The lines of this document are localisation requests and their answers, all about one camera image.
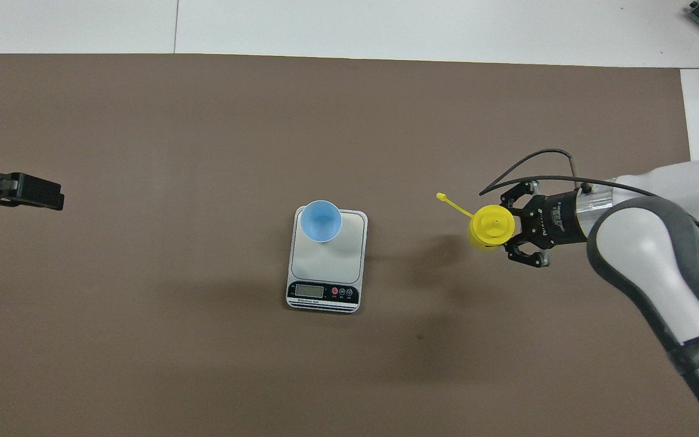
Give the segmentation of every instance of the brown mat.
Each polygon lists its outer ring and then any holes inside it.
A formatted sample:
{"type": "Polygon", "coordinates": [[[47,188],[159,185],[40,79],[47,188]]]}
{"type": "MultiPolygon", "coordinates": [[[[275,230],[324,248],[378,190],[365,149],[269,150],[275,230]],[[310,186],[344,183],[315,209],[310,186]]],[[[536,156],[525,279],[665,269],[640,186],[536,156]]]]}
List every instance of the brown mat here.
{"type": "Polygon", "coordinates": [[[436,201],[496,203],[541,147],[599,178],[688,160],[679,72],[0,55],[0,171],[66,193],[0,208],[0,435],[699,435],[583,245],[510,263],[436,201]],[[353,315],[283,301],[319,198],[369,216],[353,315]]]}

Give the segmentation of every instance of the digital kitchen scale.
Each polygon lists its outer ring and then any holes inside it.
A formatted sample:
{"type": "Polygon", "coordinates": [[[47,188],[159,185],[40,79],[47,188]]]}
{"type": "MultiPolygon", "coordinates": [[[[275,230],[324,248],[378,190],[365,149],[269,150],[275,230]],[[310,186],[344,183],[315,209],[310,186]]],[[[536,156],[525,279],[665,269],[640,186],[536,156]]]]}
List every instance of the digital kitchen scale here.
{"type": "Polygon", "coordinates": [[[339,210],[342,229],[333,240],[317,243],[303,234],[296,210],[285,301],[300,310],[354,313],[360,306],[368,218],[361,211],[339,210]]]}

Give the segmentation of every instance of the black cable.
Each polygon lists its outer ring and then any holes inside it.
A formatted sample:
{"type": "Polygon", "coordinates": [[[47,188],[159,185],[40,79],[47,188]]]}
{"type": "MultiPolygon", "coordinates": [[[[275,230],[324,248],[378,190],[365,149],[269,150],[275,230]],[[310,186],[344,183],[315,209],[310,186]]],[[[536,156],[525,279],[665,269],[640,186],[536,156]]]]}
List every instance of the black cable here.
{"type": "MultiPolygon", "coordinates": [[[[568,164],[571,166],[571,176],[576,177],[576,165],[573,161],[573,157],[571,156],[570,153],[566,152],[563,149],[541,149],[537,152],[530,153],[527,157],[522,158],[521,160],[517,161],[513,166],[508,167],[508,170],[503,172],[500,176],[496,177],[493,182],[490,183],[490,185],[486,186],[486,188],[483,190],[483,192],[486,191],[491,191],[491,188],[500,180],[502,180],[504,177],[508,176],[510,172],[513,172],[516,167],[521,166],[522,164],[525,163],[525,161],[529,160],[530,158],[537,157],[538,155],[542,155],[544,153],[559,153],[560,155],[565,155],[568,158],[568,164]]],[[[574,183],[576,190],[579,189],[579,185],[577,183],[574,183]]]]}
{"type": "Polygon", "coordinates": [[[491,184],[491,185],[487,186],[487,188],[485,188],[484,190],[480,191],[479,195],[483,196],[483,195],[489,193],[490,191],[494,191],[494,190],[497,190],[497,188],[501,188],[501,186],[515,185],[515,183],[530,182],[532,180],[572,180],[574,182],[591,183],[592,185],[613,186],[613,188],[621,188],[622,190],[632,191],[633,193],[643,194],[644,196],[657,197],[657,195],[654,193],[650,193],[649,191],[646,191],[646,190],[641,190],[640,188],[635,188],[634,186],[624,185],[624,183],[609,182],[607,180],[600,180],[600,179],[590,179],[588,177],[571,177],[571,176],[555,176],[555,175],[521,177],[519,179],[512,179],[512,180],[507,180],[506,182],[497,183],[496,185],[491,184]]]}

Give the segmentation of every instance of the yellow nozzle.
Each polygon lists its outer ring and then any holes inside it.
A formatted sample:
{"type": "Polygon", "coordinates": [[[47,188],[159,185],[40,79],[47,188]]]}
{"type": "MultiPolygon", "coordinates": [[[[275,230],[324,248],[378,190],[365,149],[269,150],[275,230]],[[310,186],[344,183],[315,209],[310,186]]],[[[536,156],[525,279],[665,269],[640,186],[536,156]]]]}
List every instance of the yellow nozzle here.
{"type": "Polygon", "coordinates": [[[480,251],[492,251],[510,240],[514,234],[514,216],[507,208],[487,205],[476,211],[476,214],[471,214],[450,201],[444,193],[436,194],[436,198],[471,218],[468,224],[468,241],[480,251]]]}
{"type": "Polygon", "coordinates": [[[474,215],[472,213],[469,213],[468,211],[464,210],[463,208],[458,207],[455,202],[452,202],[447,198],[447,195],[444,193],[436,193],[436,199],[442,202],[447,202],[452,208],[457,209],[458,211],[462,212],[463,214],[471,217],[473,219],[474,215]]]}

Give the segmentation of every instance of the blue plastic cup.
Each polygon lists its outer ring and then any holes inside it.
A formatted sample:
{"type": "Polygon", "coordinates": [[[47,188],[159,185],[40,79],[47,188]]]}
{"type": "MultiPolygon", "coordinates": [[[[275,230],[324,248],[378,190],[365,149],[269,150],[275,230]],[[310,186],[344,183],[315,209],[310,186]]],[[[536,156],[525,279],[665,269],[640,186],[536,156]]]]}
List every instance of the blue plastic cup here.
{"type": "Polygon", "coordinates": [[[327,243],[342,230],[342,213],[331,202],[314,201],[303,208],[300,226],[309,240],[327,243]]]}

